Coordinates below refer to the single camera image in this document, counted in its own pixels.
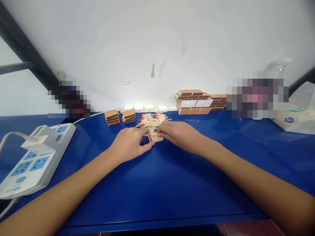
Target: power cord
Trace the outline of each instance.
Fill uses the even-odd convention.
[[[92,116],[96,116],[96,115],[100,115],[100,114],[104,114],[104,112],[99,112],[99,113],[96,113],[96,114],[94,114],[94,115],[91,115],[90,117],[92,117]],[[77,121],[73,122],[72,124],[73,124],[73,125],[75,125],[76,123],[78,123],[79,121],[84,120],[84,119],[86,119],[86,118],[81,118],[81,119],[79,119],[79,120],[77,120]]]

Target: plastic bag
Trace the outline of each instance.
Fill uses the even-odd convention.
[[[315,84],[302,84],[289,98],[288,115],[271,120],[284,131],[315,134]]]

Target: electrical outlet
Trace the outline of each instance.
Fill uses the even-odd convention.
[[[34,171],[43,168],[48,158],[49,156],[37,159],[29,171]]]
[[[67,128],[68,128],[68,126],[59,127],[59,128],[57,129],[57,133],[62,133],[62,132],[64,132],[64,131],[66,131]]]
[[[28,162],[23,162],[19,164],[10,176],[23,174],[28,169],[28,167],[31,165],[32,162],[33,161],[28,161]]]
[[[34,137],[47,136],[56,150],[28,151],[0,184],[0,199],[26,196],[45,188],[62,158],[75,131],[73,124],[39,126],[31,133]]]
[[[59,142],[59,140],[61,139],[62,134],[58,135],[58,137],[56,138],[56,142]]]
[[[31,158],[34,158],[36,156],[37,156],[37,154],[35,152],[29,152],[27,154],[27,156],[24,158],[24,160],[31,159]]]

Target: pile of matches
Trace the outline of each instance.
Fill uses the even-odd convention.
[[[163,141],[163,138],[162,137],[158,137],[157,135],[158,134],[156,132],[150,133],[148,135],[149,141],[150,142],[155,142],[155,143]]]
[[[171,119],[167,119],[168,117],[163,114],[163,112],[155,112],[155,114],[145,113],[141,115],[141,119],[139,120],[138,125],[135,126],[136,128],[147,128],[151,133],[154,133],[155,130],[158,128],[163,121],[169,121]]]
[[[116,109],[104,112],[105,119],[108,126],[114,126],[120,124],[119,114]]]
[[[122,113],[122,122],[124,124],[135,121],[136,114],[133,109],[124,111]]]

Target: blue table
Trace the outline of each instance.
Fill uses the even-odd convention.
[[[188,122],[240,157],[315,195],[315,136],[284,132],[269,119],[229,119],[225,110],[212,111],[208,115],[166,114],[173,121]],[[3,132],[4,125],[0,120],[1,136],[14,130]],[[104,115],[79,122],[48,187],[20,199],[9,214],[79,170],[107,149],[122,128],[134,125],[108,127]],[[10,149],[9,145],[1,155],[0,180],[25,153]],[[152,229],[266,218],[267,215],[210,162],[165,140],[104,178],[59,233]]]

